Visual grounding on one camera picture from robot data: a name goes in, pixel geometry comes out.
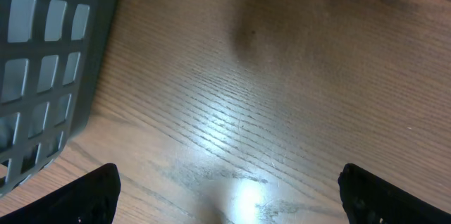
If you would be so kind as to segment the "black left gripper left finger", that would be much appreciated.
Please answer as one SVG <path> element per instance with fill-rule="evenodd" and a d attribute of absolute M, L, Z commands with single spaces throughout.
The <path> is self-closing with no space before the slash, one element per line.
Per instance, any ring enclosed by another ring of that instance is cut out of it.
<path fill-rule="evenodd" d="M 111 224 L 121 180 L 107 163 L 51 194 L 1 217 L 1 224 Z"/>

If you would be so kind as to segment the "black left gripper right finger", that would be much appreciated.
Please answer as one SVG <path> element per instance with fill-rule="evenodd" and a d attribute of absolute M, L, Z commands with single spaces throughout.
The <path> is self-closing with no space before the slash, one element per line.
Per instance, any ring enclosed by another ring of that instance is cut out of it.
<path fill-rule="evenodd" d="M 450 224 L 450 214 L 348 163 L 338 178 L 350 224 Z"/>

